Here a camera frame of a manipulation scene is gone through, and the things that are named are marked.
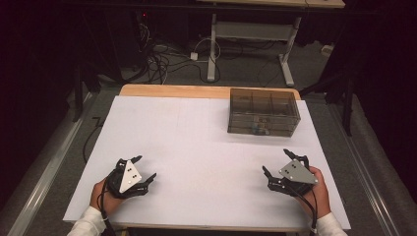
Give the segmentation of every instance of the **gray floor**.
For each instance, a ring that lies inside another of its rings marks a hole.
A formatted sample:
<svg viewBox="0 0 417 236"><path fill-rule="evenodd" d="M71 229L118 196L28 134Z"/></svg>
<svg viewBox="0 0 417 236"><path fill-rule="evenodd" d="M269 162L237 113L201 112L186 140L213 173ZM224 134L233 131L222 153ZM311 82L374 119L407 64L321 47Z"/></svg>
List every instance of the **gray floor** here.
<svg viewBox="0 0 417 236"><path fill-rule="evenodd" d="M295 46L289 64L295 81L295 88L305 88L319 78L327 57L320 54L318 43L304 48ZM169 72L166 84L199 86L235 86L285 88L281 71L276 63L276 52L284 45L276 44L268 50L256 50L244 53L234 60L220 57L217 65L220 69L220 81L213 85L202 83L196 67L185 67ZM222 47L222 56L236 54ZM170 63L183 58L169 56ZM206 74L206 64L201 67L202 76ZM72 227L62 221L67 205L71 200L84 169L83 146L94 129L96 120L103 120L120 87L102 79L102 90L90 100L91 107L85 111L81 124L67 154L63 160L47 195L41 203L26 235L65 235ZM374 132L369 127L361 110L359 101L354 97L352 114L352 134L347 137L340 128L340 105L327 105L322 94L309 94L307 101L321 145L328 159L334 180L342 196L344 206L351 223L349 235L417 235L417 210L407 190L385 156ZM57 141L65 137L68 123L71 123L73 110L68 118L51 138L48 146L32 165L19 188L14 193L0 215L0 235L7 235L28 200L33 188L51 160L51 149L60 144ZM87 154L99 135L99 129L87 145Z"/></svg>

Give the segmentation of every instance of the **white table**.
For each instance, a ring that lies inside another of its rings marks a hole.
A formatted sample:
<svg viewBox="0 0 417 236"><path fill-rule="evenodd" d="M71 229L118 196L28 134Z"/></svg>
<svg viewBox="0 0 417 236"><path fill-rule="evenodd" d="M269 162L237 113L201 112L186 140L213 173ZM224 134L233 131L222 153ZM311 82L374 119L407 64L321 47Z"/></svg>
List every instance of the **white table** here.
<svg viewBox="0 0 417 236"><path fill-rule="evenodd" d="M134 93L135 88L146 92ZM189 97L153 97L148 90ZM308 217L293 198L268 189L262 166L278 177L290 161L283 149L308 155L322 169L331 208L349 229L343 204L323 154L306 103L297 101L301 121L292 138L227 133L229 88L127 86L112 104L77 190L64 216L78 220L89 205L94 183L119 158L143 158L135 165L148 178L149 193L131 198L110 217L115 225L182 229L305 231Z"/></svg>
<svg viewBox="0 0 417 236"><path fill-rule="evenodd" d="M342 0L199 0L213 4L233 3L233 4L254 4L268 6L284 6L297 8L344 8ZM279 64L285 82L288 87L294 87L291 71L288 66L288 57L297 35L301 17L295 18L292 25L273 25L273 24L253 24L220 22L217 15L212 15L211 20L211 43L210 57L208 59L208 81L215 80L215 48L217 37L236 37L264 40L287 41L285 52L279 54Z"/></svg>

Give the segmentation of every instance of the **white paper sheet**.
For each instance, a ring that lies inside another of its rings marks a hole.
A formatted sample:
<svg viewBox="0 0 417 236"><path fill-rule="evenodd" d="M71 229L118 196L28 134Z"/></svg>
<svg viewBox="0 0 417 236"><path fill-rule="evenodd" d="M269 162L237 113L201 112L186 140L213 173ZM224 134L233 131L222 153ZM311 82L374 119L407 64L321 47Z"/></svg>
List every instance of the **white paper sheet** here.
<svg viewBox="0 0 417 236"><path fill-rule="evenodd" d="M298 202L268 189L262 166L280 177L287 148L322 169L330 205L350 229L326 158L304 101L292 138L228 134L228 99L117 96L64 216L76 221L89 205L94 183L119 158L144 179L157 173L143 197L131 198L112 223L154 227L300 230L309 227Z"/></svg>

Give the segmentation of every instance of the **human hand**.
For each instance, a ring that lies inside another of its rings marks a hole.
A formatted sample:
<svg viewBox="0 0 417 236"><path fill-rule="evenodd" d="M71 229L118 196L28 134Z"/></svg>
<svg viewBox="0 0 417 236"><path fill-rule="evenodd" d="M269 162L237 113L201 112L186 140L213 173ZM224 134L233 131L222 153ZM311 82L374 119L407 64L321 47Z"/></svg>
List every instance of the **human hand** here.
<svg viewBox="0 0 417 236"><path fill-rule="evenodd" d="M328 199L328 187L326 186L325 178L323 177L320 169L310 166L310 172L315 175L319 182L313 187L312 191L308 192L303 197L314 208L316 208L317 201L317 218L321 218L331 212L330 202ZM300 203L303 210L306 211L310 217L312 217L312 211L310 208L300 198L297 197L295 199Z"/></svg>
<svg viewBox="0 0 417 236"><path fill-rule="evenodd" d="M101 205L101 192L103 189L105 179L101 180L100 182L94 185L92 189L91 198L89 200L89 205L100 210ZM104 210L106 211L107 215L112 214L123 202L122 199L116 199L111 195L107 190L105 190L104 195Z"/></svg>

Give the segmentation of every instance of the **white sleeve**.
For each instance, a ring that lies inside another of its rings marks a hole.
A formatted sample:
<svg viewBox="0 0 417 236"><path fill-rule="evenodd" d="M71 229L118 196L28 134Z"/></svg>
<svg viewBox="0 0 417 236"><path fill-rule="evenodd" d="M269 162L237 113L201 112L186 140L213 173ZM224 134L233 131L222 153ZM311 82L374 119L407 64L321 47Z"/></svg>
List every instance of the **white sleeve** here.
<svg viewBox="0 0 417 236"><path fill-rule="evenodd" d="M74 224L68 236L98 236L105 229L101 213L96 208L89 206L83 215Z"/></svg>
<svg viewBox="0 0 417 236"><path fill-rule="evenodd" d="M317 220L317 233L320 236L347 235L332 212Z"/></svg>

